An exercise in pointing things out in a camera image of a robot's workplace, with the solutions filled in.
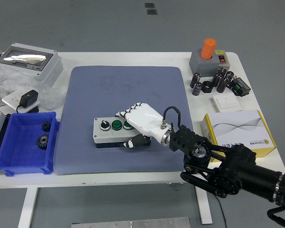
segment blue mat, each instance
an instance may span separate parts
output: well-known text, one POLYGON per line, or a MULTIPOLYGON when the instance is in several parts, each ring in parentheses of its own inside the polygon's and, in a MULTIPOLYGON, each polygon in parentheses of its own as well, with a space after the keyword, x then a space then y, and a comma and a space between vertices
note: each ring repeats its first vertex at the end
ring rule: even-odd
MULTIPOLYGON (((57 174, 182 171, 183 153, 152 139, 134 149, 96 148, 94 118, 112 117, 136 102, 163 115, 169 106, 181 112, 181 124, 192 128, 181 71, 161 66, 80 66, 72 71, 54 154, 57 174)), ((177 126, 174 110, 168 123, 177 126)))

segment green button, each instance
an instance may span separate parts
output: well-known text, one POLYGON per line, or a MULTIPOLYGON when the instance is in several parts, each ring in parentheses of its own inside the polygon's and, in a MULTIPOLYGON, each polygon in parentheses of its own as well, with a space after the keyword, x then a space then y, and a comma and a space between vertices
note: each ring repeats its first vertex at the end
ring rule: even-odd
POLYGON ((112 123, 112 129, 115 131, 119 131, 123 127, 123 124, 119 120, 114 120, 112 123))
POLYGON ((132 125, 129 124, 127 121, 125 121, 123 124, 124 124, 124 125, 123 125, 123 128, 124 128, 124 129, 126 129, 126 130, 132 129, 132 125))

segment table leg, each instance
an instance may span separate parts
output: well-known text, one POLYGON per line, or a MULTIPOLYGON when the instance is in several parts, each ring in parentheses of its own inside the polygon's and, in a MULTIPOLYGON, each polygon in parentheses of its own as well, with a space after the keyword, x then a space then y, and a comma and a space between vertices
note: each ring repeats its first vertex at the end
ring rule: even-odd
POLYGON ((199 214, 202 224, 212 224, 212 217, 207 197, 207 192, 203 189, 195 187, 196 196, 199 204, 199 214))
POLYGON ((30 228, 37 192, 37 187, 27 188, 18 228, 30 228))

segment white cardboard box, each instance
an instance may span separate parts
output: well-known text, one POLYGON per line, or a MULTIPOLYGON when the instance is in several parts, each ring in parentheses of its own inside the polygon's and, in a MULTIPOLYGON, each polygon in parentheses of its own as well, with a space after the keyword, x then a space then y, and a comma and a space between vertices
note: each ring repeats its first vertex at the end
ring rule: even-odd
POLYGON ((266 156, 276 148, 258 110, 206 114, 201 128, 212 144, 231 147, 242 143, 255 152, 257 158, 266 156))

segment blue crate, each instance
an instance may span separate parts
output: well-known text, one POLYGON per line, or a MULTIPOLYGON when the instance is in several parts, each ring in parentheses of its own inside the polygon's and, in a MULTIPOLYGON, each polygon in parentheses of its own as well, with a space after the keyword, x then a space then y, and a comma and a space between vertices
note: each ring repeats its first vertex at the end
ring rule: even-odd
POLYGON ((0 148, 0 170, 8 177, 23 173, 51 174, 58 129, 55 112, 12 114, 0 148), (50 132, 42 130, 44 122, 51 123, 50 132), (49 134, 46 150, 36 144, 43 134, 49 134))

